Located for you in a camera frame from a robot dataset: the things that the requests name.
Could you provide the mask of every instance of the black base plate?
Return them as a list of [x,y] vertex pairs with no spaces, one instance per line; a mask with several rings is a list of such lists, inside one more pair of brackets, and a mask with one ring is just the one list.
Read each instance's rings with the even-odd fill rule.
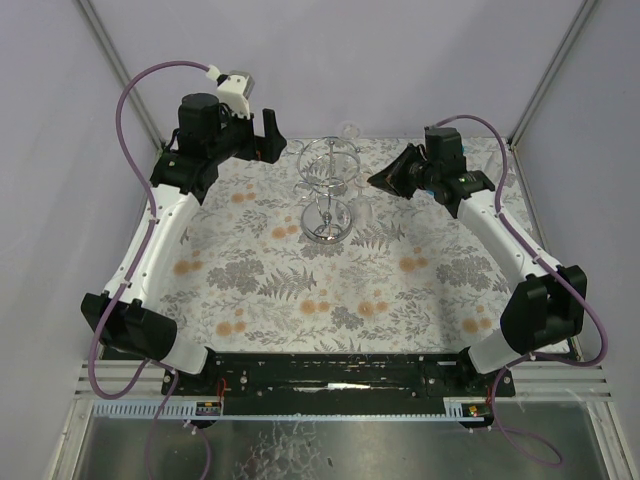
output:
[[[439,354],[211,351],[208,383],[183,374],[176,394],[216,396],[224,378],[226,415],[442,414],[443,397],[486,398],[495,379],[491,374],[472,384],[461,384],[456,358]],[[505,378],[509,380],[500,382],[497,395],[515,395],[509,372]],[[340,389],[339,384],[349,384],[349,388]],[[169,385],[164,384],[163,393]]]

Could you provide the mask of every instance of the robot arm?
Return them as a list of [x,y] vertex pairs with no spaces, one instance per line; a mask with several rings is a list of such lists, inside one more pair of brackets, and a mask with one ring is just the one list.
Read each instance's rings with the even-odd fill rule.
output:
[[454,128],[425,131],[425,146],[412,145],[369,183],[392,195],[410,199],[417,189],[435,200],[469,228],[502,269],[511,299],[500,329],[460,352],[463,381],[495,371],[536,349],[558,343],[582,330],[582,307],[536,260],[543,259],[583,297],[586,276],[577,267],[563,267],[545,252],[505,210],[509,223],[538,252],[531,257],[500,220],[494,186],[481,171],[468,172],[460,134]]
[[236,157],[275,163],[286,145],[273,110],[263,110],[265,136],[254,135],[248,98],[253,79],[247,73],[220,75],[210,67],[207,76],[218,83],[217,95],[197,93],[182,99],[178,109],[178,148],[165,148],[151,175],[157,204],[149,205],[124,260],[101,295],[88,293],[81,310],[95,331],[107,305],[125,281],[125,273],[138,254],[150,221],[156,222],[147,248],[127,288],[102,331],[101,343],[116,350],[149,358],[176,370],[198,375],[209,351],[182,338],[176,322],[156,313],[180,236],[218,178],[218,166]]

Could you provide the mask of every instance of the orange flower pattern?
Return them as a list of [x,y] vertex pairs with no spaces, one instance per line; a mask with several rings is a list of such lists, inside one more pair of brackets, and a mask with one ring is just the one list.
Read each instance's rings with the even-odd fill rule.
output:
[[[361,162],[379,171],[407,142],[359,140]],[[496,149],[466,140],[469,169]],[[182,335],[226,351],[451,352],[499,328],[507,283],[446,209],[366,187],[373,221],[341,243],[315,244],[300,229],[306,203],[291,194],[296,160],[221,165],[163,280],[159,313]],[[505,194],[531,230],[513,172]]]

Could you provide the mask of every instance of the gray wall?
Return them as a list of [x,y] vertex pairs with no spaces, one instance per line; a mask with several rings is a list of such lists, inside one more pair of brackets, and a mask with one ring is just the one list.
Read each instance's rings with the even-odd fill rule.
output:
[[[100,292],[133,234],[142,191],[119,151],[119,86],[69,0],[0,15],[0,477],[40,478],[59,438]],[[132,152],[153,148],[130,112]]]
[[[253,109],[274,108],[285,136],[333,134],[352,120],[368,137],[416,137],[458,113],[509,133],[581,0],[94,3],[131,72],[179,58],[249,71]],[[168,72],[141,87],[163,131],[192,85]]]
[[[639,24],[637,0],[602,2],[519,146],[549,247],[586,270],[587,296],[606,322],[607,373],[636,462]],[[590,323],[583,344],[599,348]]]

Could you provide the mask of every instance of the floral tablecloth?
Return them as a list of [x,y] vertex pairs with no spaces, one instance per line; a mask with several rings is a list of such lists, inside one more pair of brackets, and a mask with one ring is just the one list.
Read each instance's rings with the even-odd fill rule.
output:
[[[408,141],[356,143],[362,164],[379,171]],[[468,139],[469,169],[496,150],[495,140]],[[507,283],[444,207],[422,192],[408,201],[368,187],[374,221],[315,244],[299,226],[309,202],[292,195],[296,160],[221,166],[166,279],[161,313],[183,335],[218,351],[435,353],[499,327]],[[504,204],[530,230],[513,172]]]

